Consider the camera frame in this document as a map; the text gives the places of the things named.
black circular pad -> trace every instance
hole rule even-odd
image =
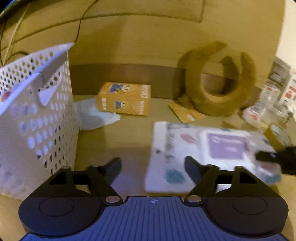
[[[57,217],[72,211],[74,202],[67,197],[51,197],[45,199],[39,206],[42,213],[47,216]]]
[[[26,231],[57,237],[78,233],[90,226],[100,212],[98,198],[77,189],[72,192],[74,195],[68,197],[65,197],[67,194],[64,197],[27,197],[19,208]]]
[[[206,211],[217,226],[234,234],[259,237],[281,232],[288,206],[278,195],[249,189],[226,189],[207,198]]]
[[[259,214],[267,208],[267,203],[260,197],[241,196],[233,201],[232,206],[243,214]]]

cartoon character print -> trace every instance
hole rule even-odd
[[[116,101],[115,101],[115,108],[116,108],[117,110],[119,110],[119,109],[124,109],[125,106],[126,106],[126,103],[125,103],[125,102],[120,101],[120,100],[116,100]]]
[[[117,84],[114,83],[110,88],[109,92],[110,93],[118,93],[119,91],[126,93],[127,91],[130,90],[130,85],[124,85],[124,84]]]

wall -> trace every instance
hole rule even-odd
[[[10,54],[20,50],[32,53],[73,41],[79,18],[92,2],[32,2]],[[213,63],[230,56],[241,69],[239,53],[246,51],[256,64],[257,86],[265,82],[278,46],[284,0],[154,0],[156,8],[137,5],[150,3],[149,0],[121,2],[100,0],[85,15],[78,41],[69,52],[74,93],[97,93],[102,82],[128,80],[133,65],[141,65],[132,74],[131,82],[151,84],[153,97],[176,98],[184,81],[182,78],[176,81],[176,76],[183,76],[186,54],[217,40],[228,46],[211,60]],[[2,55],[22,12],[23,9],[7,23]],[[163,75],[160,81],[137,74],[145,68],[148,76],[155,76],[150,73],[150,66],[161,66],[153,69],[170,74]]]
[[[281,40],[276,56],[296,69],[296,2],[286,0]]]

ribbed blue surface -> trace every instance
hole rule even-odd
[[[32,234],[22,241],[47,241]],[[217,228],[199,207],[187,207],[178,197],[130,197],[108,207],[100,219],[79,234],[60,241],[238,241],[248,240]],[[286,241],[280,234],[253,241]]]

black cable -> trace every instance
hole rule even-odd
[[[15,52],[15,53],[13,53],[11,56],[9,56],[9,58],[5,61],[5,63],[3,63],[4,65],[13,57],[13,56],[15,56],[15,55],[17,55],[17,54],[22,54],[22,55],[29,55],[27,52],[25,52],[25,51],[17,51],[17,52]]]
[[[1,55],[1,43],[2,43],[2,38],[3,38],[3,34],[4,34],[4,30],[5,30],[6,24],[7,24],[7,19],[4,22],[4,27],[2,29],[1,38],[0,38],[0,62],[1,62],[1,66],[3,66],[2,55]]]
[[[76,39],[74,41],[74,43],[76,43],[77,39],[78,39],[78,36],[79,36],[79,31],[80,31],[80,25],[81,25],[81,22],[83,20],[83,17],[84,15],[87,13],[87,11],[92,7],[94,6],[95,3],[97,3],[99,0],[95,0],[91,5],[89,5],[89,7],[85,10],[85,12],[83,13],[81,19],[80,19],[80,22],[79,22],[79,26],[78,26],[78,32],[77,32],[77,35],[76,35]]]

